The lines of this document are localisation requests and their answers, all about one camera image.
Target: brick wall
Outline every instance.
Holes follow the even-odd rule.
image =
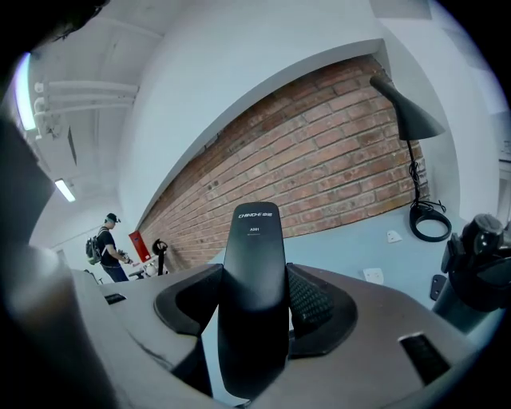
[[[242,113],[188,163],[142,222],[147,245],[172,245],[188,266],[227,242],[232,211],[279,206],[284,237],[376,216],[412,200],[395,113],[369,85],[385,76],[371,57],[309,73]],[[427,194],[420,146],[414,155]]]

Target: fluorescent light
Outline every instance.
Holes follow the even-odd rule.
[[[19,63],[14,79],[16,103],[18,104],[19,116],[22,118],[25,131],[30,131],[35,128],[34,113],[32,112],[32,104],[30,104],[29,63],[30,54],[25,54]]]
[[[69,190],[69,188],[67,187],[67,185],[65,184],[65,182],[62,179],[59,179],[58,181],[55,181],[55,185],[58,187],[58,190],[60,190],[62,192],[62,194],[64,195],[64,197],[68,201],[75,201],[76,200],[74,198],[73,194],[71,193],[71,191]]]

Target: red fire extinguisher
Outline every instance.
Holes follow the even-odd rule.
[[[145,243],[142,240],[140,232],[136,230],[135,232],[129,235],[129,238],[133,242],[133,246],[137,250],[138,256],[141,258],[142,263],[149,260],[151,256],[149,255],[147,247],[145,247]]]

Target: desk surface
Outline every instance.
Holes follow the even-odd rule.
[[[384,285],[432,308],[431,280],[435,274],[442,274],[440,265],[446,241],[428,243],[414,236],[408,225],[409,211],[410,208],[404,206],[357,223],[284,239],[286,261],[323,268],[360,280],[363,280],[364,268],[381,268]],[[467,222],[452,214],[446,215],[453,225],[453,232],[461,233]],[[389,244],[386,239],[389,230],[396,231],[402,241]],[[223,250],[211,263],[223,263],[224,254]],[[487,342],[501,312],[493,315],[469,334],[476,345]]]

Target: man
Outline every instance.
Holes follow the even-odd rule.
[[[128,277],[119,264],[119,261],[123,263],[129,263],[130,261],[129,258],[125,258],[117,252],[115,241],[113,241],[112,234],[110,233],[110,230],[115,227],[115,224],[120,222],[116,215],[109,213],[106,215],[105,223],[97,233],[97,248],[101,254],[101,266],[103,270],[112,277],[115,283],[128,281]]]

